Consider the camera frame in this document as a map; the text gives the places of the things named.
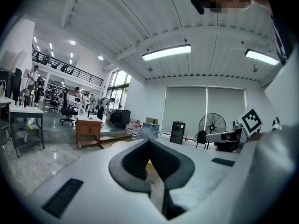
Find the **wooden cabinet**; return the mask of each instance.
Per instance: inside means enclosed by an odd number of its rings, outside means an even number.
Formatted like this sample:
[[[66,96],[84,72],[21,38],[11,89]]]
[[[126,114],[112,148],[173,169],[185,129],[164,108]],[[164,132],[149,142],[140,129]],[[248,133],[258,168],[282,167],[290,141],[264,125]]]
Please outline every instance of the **wooden cabinet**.
[[[92,146],[97,145],[98,147],[102,148],[100,144],[100,132],[101,132],[101,120],[94,121],[94,120],[79,120],[77,119],[76,124],[76,144],[77,148],[82,148],[83,146]],[[80,140],[82,136],[93,136],[93,140],[83,141]]]

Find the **window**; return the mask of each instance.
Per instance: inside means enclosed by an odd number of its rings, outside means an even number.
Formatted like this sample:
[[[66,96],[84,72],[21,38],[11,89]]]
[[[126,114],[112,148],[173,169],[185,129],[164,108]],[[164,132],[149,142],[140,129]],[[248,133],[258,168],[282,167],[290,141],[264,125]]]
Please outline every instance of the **window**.
[[[106,94],[106,97],[115,99],[114,103],[110,103],[110,109],[123,110],[125,108],[130,81],[131,76],[123,70],[118,70],[112,74]]]

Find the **fluorescent light fixture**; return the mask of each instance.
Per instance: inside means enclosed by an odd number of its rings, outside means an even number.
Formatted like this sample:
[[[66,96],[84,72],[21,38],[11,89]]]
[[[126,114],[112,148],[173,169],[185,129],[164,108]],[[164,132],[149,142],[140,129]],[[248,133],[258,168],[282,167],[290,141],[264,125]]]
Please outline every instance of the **fluorescent light fixture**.
[[[187,44],[187,45],[169,47],[169,48],[157,50],[154,52],[150,52],[150,53],[144,54],[142,56],[142,58],[145,61],[150,61],[150,60],[165,57],[165,56],[185,54],[185,53],[191,53],[191,52],[192,52],[191,45]]]
[[[271,65],[277,65],[279,63],[279,60],[277,60],[277,59],[275,59],[271,56],[268,56],[266,54],[260,53],[258,51],[251,50],[251,49],[248,49],[245,52],[245,56],[249,57],[249,58],[256,59],[256,60],[259,60],[259,61],[262,61],[262,62],[269,63]]]

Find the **white ceiling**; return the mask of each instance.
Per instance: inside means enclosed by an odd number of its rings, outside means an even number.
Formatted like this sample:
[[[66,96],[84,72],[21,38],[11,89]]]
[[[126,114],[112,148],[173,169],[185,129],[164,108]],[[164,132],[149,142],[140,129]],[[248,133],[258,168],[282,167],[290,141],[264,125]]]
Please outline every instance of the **white ceiling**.
[[[262,82],[280,69],[244,54],[254,49],[277,58],[270,14],[256,5],[233,14],[206,10],[200,15],[190,0],[25,0],[19,12],[55,33],[73,36],[139,81],[224,76]],[[192,46],[188,55],[141,59],[149,51],[185,44],[185,39]],[[150,65],[153,72],[147,71]]]

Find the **black vent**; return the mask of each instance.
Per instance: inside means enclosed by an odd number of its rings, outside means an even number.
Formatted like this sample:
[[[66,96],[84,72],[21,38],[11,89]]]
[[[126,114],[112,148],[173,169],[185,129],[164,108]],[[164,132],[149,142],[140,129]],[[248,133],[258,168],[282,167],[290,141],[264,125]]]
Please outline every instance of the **black vent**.
[[[43,209],[51,215],[60,218],[82,184],[83,182],[80,180],[70,179],[43,206]]]

